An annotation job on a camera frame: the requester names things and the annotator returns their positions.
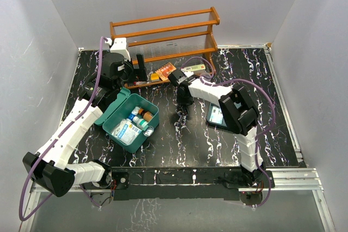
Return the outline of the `black handled scissors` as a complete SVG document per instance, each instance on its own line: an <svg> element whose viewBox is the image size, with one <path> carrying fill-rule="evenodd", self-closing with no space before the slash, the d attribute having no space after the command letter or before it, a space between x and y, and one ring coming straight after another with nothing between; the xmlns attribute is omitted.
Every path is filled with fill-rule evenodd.
<svg viewBox="0 0 348 232"><path fill-rule="evenodd" d="M176 131L187 128L187 120L189 117L189 108L187 105L178 105L176 107L174 126Z"/></svg>

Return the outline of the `green medicine kit box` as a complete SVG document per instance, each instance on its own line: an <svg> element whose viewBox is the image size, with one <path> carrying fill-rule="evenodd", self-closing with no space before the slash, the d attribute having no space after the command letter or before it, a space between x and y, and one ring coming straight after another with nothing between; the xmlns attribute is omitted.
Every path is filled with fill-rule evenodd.
<svg viewBox="0 0 348 232"><path fill-rule="evenodd" d="M135 153L158 126L159 109L138 94L122 88L95 124L123 149Z"/></svg>

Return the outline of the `white blue card packet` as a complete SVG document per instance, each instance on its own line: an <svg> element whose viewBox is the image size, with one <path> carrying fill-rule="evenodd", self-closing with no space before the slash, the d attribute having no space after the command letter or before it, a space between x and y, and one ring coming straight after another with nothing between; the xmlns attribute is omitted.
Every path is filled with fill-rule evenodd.
<svg viewBox="0 0 348 232"><path fill-rule="evenodd" d="M213 123L216 123L216 124L222 124L223 114L222 114L221 109L219 107L212 106L209 120Z"/></svg>

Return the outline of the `blue white small tube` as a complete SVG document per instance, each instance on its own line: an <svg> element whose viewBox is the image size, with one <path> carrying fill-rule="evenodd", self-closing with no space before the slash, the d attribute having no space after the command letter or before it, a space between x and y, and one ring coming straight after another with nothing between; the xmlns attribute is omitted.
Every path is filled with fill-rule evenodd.
<svg viewBox="0 0 348 232"><path fill-rule="evenodd" d="M138 115L139 110L140 110L140 107L136 106L136 107L132 110L132 112L130 113L130 115L128 116L128 119L130 119L130 120L132 121L133 118L134 118L135 116Z"/></svg>

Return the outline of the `brown orange-capped syrup bottle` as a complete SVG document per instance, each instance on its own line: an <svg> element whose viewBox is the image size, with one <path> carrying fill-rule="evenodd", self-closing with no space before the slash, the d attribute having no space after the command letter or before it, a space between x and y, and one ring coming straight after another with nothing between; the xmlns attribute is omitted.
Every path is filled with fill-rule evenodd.
<svg viewBox="0 0 348 232"><path fill-rule="evenodd" d="M143 108L139 109L138 114L147 122L149 122L153 118L153 114L150 111L145 110Z"/></svg>

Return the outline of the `blue divided tray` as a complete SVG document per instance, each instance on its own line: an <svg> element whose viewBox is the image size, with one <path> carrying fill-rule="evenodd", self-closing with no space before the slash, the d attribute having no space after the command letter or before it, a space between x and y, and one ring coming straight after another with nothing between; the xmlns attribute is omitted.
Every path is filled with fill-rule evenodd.
<svg viewBox="0 0 348 232"><path fill-rule="evenodd" d="M212 103L209 105L206 122L210 126L227 129L221 109Z"/></svg>

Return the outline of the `white green medicine bottle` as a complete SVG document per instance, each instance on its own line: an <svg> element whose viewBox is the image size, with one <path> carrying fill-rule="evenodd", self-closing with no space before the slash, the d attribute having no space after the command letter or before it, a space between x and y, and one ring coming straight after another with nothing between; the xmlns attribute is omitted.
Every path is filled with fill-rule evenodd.
<svg viewBox="0 0 348 232"><path fill-rule="evenodd" d="M145 121L143 118L138 117L138 116L134 116L132 121L141 130L146 129L148 126L148 122Z"/></svg>

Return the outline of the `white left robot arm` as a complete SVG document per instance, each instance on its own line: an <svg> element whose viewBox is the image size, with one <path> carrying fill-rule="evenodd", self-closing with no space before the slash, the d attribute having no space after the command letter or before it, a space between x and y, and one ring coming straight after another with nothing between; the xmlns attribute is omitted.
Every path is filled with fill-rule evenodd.
<svg viewBox="0 0 348 232"><path fill-rule="evenodd" d="M120 107L127 92L122 85L133 71L127 51L100 54L96 77L85 86L65 121L36 153L23 157L29 179L57 197L80 184L94 183L101 188L111 184L107 164L99 160L84 164L68 161L89 128L105 124Z"/></svg>

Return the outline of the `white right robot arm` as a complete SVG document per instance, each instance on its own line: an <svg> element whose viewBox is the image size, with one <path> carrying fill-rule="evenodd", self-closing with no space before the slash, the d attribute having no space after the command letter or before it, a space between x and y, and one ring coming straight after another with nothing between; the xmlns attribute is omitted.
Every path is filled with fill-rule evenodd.
<svg viewBox="0 0 348 232"><path fill-rule="evenodd" d="M263 159L256 145L259 112L245 88L209 83L180 69L171 72L168 79L177 88L178 104L191 105L194 98L200 98L220 108L227 129L239 144L243 182L250 187L260 183Z"/></svg>

